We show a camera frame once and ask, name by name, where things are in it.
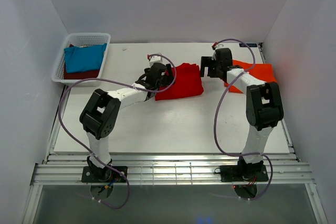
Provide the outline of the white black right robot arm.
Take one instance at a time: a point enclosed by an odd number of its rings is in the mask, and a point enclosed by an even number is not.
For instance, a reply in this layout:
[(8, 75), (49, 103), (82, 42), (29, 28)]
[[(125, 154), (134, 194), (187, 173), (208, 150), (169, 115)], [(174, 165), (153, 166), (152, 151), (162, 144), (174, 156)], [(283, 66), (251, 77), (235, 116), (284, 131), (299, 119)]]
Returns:
[(246, 119), (249, 131), (243, 151), (236, 156), (236, 165), (219, 167), (222, 182), (266, 182), (264, 150), (268, 138), (283, 119), (283, 106), (276, 82), (262, 81), (239, 65), (233, 64), (228, 48), (213, 47), (212, 56), (201, 58), (200, 76), (220, 78), (246, 96)]

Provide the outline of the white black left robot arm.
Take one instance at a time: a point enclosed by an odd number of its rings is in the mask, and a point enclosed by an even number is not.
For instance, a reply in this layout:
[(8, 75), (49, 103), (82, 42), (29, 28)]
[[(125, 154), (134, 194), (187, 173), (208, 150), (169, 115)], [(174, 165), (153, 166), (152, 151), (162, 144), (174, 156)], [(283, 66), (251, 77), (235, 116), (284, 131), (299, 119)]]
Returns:
[(144, 74), (131, 88), (105, 92), (96, 89), (83, 109), (79, 121), (89, 140), (93, 153), (87, 158), (92, 175), (100, 182), (111, 177), (109, 154), (109, 134), (112, 132), (120, 110), (145, 102), (156, 95), (162, 87), (174, 80), (170, 64), (155, 62), (144, 70)]

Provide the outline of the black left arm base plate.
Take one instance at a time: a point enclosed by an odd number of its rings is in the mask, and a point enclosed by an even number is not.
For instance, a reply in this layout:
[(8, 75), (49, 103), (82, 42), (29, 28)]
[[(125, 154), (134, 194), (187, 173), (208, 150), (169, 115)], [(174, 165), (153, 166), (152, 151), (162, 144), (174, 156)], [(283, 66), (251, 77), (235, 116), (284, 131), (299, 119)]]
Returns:
[(82, 171), (82, 183), (124, 183), (125, 179), (119, 173), (107, 168), (92, 168), (85, 166)]

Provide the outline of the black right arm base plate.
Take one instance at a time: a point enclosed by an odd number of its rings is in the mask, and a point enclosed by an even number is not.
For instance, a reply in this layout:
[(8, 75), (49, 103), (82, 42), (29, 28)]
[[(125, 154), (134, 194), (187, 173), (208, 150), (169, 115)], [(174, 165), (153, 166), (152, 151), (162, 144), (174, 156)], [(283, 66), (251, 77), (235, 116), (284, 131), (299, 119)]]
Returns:
[(219, 166), (221, 182), (267, 182), (269, 181), (266, 166), (262, 165), (261, 169), (243, 172), (238, 170), (237, 165)]

